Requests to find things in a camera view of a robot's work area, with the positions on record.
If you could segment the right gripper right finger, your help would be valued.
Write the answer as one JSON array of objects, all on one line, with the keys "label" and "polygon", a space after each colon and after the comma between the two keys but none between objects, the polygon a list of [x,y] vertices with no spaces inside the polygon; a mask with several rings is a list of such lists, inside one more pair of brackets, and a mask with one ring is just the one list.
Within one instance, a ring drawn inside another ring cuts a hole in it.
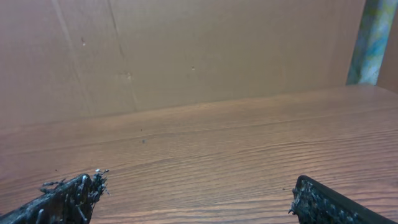
[{"label": "right gripper right finger", "polygon": [[298,177],[292,193],[289,212],[300,224],[397,224],[306,175]]}]

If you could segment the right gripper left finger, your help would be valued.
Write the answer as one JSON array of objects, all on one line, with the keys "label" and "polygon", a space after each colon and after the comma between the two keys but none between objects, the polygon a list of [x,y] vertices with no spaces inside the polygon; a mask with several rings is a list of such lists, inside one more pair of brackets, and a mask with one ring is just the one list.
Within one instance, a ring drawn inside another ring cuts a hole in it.
[{"label": "right gripper left finger", "polygon": [[96,203],[106,193],[108,169],[93,176],[80,174],[69,181],[43,183],[42,195],[1,215],[1,223],[89,223]]}]

